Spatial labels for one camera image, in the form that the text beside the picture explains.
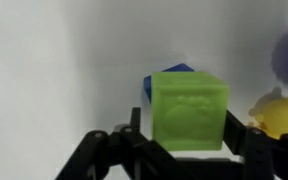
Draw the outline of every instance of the yellow toy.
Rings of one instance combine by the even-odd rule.
[[[282,134],[288,133],[288,97],[268,103],[255,119],[268,136],[279,139]]]

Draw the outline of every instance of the lime green block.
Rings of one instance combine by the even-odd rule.
[[[228,86],[205,72],[152,75],[152,136],[169,151],[222,148]]]

